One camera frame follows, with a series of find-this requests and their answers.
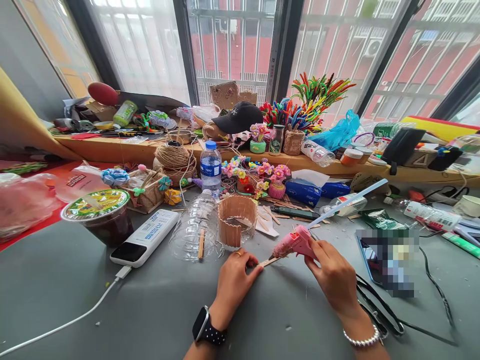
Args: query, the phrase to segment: woman's right hand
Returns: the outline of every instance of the woman's right hand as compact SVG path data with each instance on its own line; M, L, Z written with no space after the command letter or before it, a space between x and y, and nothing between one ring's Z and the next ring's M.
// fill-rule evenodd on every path
M340 320L347 321L365 313L357 300L357 277L352 265L331 243L315 241L311 237L309 241L321 268L309 256L305 256L305 264L315 276Z

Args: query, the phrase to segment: red balloon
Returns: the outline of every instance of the red balloon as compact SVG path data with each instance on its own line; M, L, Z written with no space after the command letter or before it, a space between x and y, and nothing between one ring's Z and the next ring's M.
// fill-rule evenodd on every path
M119 101L119 95L115 89L103 82L92 82L88 85L88 93L94 100L103 105L114 106Z

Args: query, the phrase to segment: gray tabletop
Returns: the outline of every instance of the gray tabletop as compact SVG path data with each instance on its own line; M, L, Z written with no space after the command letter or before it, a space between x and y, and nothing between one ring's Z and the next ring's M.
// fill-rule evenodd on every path
M186 198L196 194L190 190ZM370 200L368 208L376 205ZM148 218L130 215L134 227ZM395 217L403 220L402 215ZM279 238L296 223L282 219L281 225L275 225ZM330 241L368 279L354 234L366 228L359 219L337 217L313 232ZM177 260L170 253L169 236L145 265L112 289L94 313L5 359L182 359L192 342L192 324L200 307L214 300L218 272L228 253L203 263ZM278 240L257 231L244 247L263 261ZM390 335L385 346L392 359L474 359L480 353L476 311L480 261L439 236L422 238L420 243L433 277L450 302L460 347L409 328L400 339ZM109 255L81 225L63 221L0 252L0 352L88 311L121 268ZM421 255L414 266L416 298L392 298L379 287L377 291L399 318L451 339L443 304L425 274ZM265 268L235 314L219 353L220 359L286 360L292 356L354 357L302 256L290 256Z

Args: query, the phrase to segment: blue bottle cap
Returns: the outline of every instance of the blue bottle cap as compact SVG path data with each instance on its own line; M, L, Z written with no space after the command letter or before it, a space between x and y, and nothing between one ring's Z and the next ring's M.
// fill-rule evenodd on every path
M205 146L208 150L215 150L217 148L217 143L215 141L209 140L205 143Z

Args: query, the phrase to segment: pearl bracelet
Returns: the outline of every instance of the pearl bracelet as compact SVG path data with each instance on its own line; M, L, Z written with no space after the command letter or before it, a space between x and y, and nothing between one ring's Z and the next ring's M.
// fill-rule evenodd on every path
M367 340L362 340L362 341L352 340L345 332L345 329L343 330L343 335L345 335L346 339L350 342L350 344L352 344L356 348L366 348L374 345L376 342L379 342L379 341L380 341L380 344L383 345L384 343L380 338L379 330L375 325L373 325L373 328L375 329L375 334L371 338L368 338Z

